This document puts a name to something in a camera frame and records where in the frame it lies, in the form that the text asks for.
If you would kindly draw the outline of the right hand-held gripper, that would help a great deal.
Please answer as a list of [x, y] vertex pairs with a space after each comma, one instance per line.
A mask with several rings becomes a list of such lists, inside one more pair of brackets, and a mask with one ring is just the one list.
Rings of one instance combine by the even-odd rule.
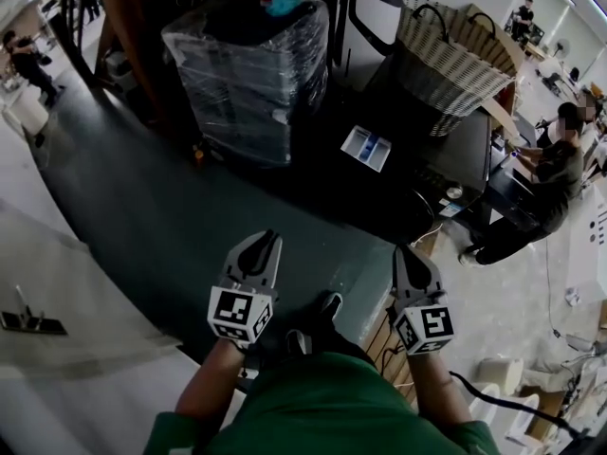
[[395, 300], [389, 308], [390, 325], [407, 355], [438, 352], [454, 339], [439, 270], [423, 251], [395, 247], [391, 292]]

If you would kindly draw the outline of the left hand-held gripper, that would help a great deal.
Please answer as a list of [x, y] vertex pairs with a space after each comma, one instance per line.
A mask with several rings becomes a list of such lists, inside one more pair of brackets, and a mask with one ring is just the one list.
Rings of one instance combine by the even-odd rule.
[[229, 251], [212, 287], [207, 322], [239, 350], [256, 343], [273, 316], [282, 248], [281, 235], [271, 229], [248, 236]]

